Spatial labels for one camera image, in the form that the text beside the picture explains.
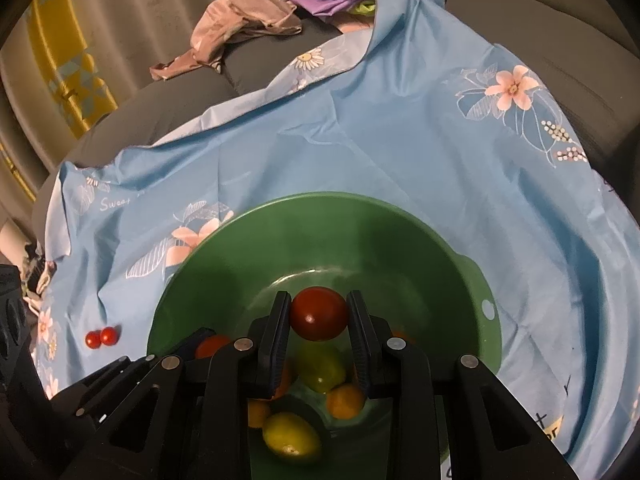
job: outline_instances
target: red tomato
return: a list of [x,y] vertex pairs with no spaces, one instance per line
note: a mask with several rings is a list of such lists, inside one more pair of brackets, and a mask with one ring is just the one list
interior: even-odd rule
[[102,344],[100,342],[100,331],[93,330],[92,332],[89,332],[86,336],[84,336],[84,344],[87,345],[91,350],[100,348],[100,345]]
[[224,345],[231,343],[226,335],[218,334],[207,337],[196,348],[196,359],[203,359],[205,357],[211,357]]
[[328,341],[347,327],[349,311],[344,298],[325,286],[301,290],[291,303],[289,323],[309,341]]
[[118,331],[113,326],[103,328],[100,332],[100,341],[102,341],[103,345],[113,346],[118,342],[119,338]]

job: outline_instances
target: metal screw head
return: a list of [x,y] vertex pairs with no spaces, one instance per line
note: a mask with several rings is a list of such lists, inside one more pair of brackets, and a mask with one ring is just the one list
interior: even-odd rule
[[475,368],[478,366],[478,358],[475,355],[463,355],[460,358],[460,362],[466,368]]
[[175,355],[169,355],[165,357],[164,359],[162,359],[161,363],[162,368],[164,368],[165,370],[173,370],[174,368],[177,368],[179,364],[180,358]]
[[392,350],[402,350],[406,346],[406,342],[401,337],[390,337],[386,340],[386,345]]
[[250,349],[252,346],[254,346],[254,342],[251,341],[248,337],[241,337],[234,343],[234,348],[241,352]]

